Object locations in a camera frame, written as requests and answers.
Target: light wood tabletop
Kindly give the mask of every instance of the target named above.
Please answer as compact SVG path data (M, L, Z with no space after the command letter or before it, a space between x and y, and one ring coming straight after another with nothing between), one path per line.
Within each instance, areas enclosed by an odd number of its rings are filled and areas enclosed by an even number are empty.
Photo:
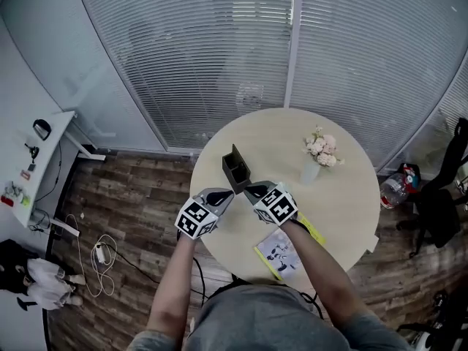
M336 138L337 157L344 165L320 169L312 184L300 183L308 157L303 139L323 128ZM251 181L282 181L306 218L325 237L324 247L344 270L377 244L379 184L371 161L359 143L334 122L305 110L259 110L237 118L217 132L203 149L192 175L190 196L208 187L230 184L222 157L238 148L251 170ZM250 282L275 281L254 246L276 229L260 221L243 193L236 195L219 220L218 229L202 237L209 252L228 271ZM286 284L297 290L311 287L301 268Z

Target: flower vase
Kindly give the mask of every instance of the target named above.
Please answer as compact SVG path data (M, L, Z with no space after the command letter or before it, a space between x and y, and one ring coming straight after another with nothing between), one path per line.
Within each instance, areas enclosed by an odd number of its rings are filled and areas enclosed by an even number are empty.
M310 185L320 172L320 164L312 156L307 155L302 168L300 182L304 185Z

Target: gray t-shirt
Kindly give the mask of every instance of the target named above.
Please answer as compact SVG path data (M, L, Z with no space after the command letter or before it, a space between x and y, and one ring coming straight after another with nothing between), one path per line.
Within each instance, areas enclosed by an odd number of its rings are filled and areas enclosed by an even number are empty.
M176 341L157 331L139 333L129 351L168 351ZM288 287L244 285L211 298L200 312L185 350L411 350L372 314L357 314L339 329L309 311Z

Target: plastic water bottle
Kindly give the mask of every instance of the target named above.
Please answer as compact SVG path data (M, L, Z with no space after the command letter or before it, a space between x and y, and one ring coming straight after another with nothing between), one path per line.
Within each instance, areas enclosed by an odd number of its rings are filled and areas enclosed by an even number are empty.
M384 208L394 208L403 203L410 194L412 176L395 173L380 185L380 205Z

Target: white flower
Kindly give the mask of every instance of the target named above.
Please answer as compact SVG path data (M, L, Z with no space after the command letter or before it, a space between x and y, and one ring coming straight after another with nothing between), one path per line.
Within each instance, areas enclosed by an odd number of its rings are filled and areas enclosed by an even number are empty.
M317 144L318 146L323 148L323 146L326 144L326 142L325 142L325 139L323 139L322 137L318 137L315 140L314 144Z
M326 144L331 148L336 148L336 139L333 135L323 135L323 139L325 140Z
M317 142L311 144L310 147L307 145L307 148L313 156L318 155L323 150L323 147L320 144L317 144Z
M330 155L333 155L335 153L335 151L336 151L336 148L334 148L334 147L332 147L332 146L330 146L328 144L325 144L323 146L323 150L322 150L322 152L324 154L330 154Z
M317 162L324 167L333 167L336 164L336 157L333 155L321 153L317 157Z

